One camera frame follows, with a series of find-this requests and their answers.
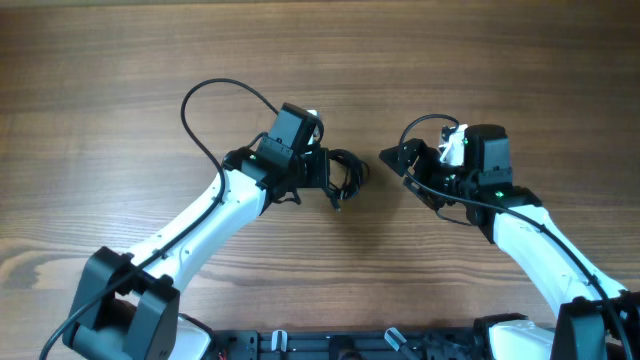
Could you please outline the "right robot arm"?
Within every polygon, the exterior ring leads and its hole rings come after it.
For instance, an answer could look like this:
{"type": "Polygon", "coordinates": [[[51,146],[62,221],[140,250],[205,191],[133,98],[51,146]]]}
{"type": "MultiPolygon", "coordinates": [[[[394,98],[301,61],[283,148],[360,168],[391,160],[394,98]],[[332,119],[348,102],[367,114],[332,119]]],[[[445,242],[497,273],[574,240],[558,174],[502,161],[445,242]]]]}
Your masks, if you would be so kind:
{"type": "Polygon", "coordinates": [[[562,234],[542,201],[514,185],[503,127],[445,127],[435,148],[402,137],[379,157],[433,211],[464,205],[468,222],[521,267],[554,312],[552,330],[521,314],[476,319],[480,357],[638,358],[638,293],[600,271],[562,234]]]}

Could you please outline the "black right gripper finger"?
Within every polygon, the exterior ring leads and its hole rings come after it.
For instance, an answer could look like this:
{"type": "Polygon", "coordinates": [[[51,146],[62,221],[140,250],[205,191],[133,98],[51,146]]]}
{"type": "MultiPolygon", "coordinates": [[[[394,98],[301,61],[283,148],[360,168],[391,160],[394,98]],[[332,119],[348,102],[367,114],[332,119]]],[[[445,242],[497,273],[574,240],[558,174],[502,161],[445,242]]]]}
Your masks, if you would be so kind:
{"type": "Polygon", "coordinates": [[[439,210],[443,206],[443,201],[440,197],[426,191],[408,176],[404,178],[403,185],[429,209],[439,210]]]}
{"type": "Polygon", "coordinates": [[[382,150],[379,159],[398,176],[404,176],[416,160],[426,152],[423,140],[413,138],[400,145],[382,150]]]}

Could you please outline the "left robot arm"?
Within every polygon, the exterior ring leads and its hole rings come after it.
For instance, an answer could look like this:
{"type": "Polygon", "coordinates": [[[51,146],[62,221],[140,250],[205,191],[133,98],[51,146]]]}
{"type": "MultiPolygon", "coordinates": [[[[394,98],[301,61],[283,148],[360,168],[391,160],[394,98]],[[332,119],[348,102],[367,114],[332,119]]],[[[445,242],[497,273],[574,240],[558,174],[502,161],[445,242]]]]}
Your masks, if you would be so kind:
{"type": "Polygon", "coordinates": [[[65,346],[86,359],[204,359],[214,335],[182,314],[180,298],[208,259],[272,204],[328,183],[324,128],[314,110],[285,103],[257,148],[227,154],[214,181],[155,235],[86,262],[65,346]]]}

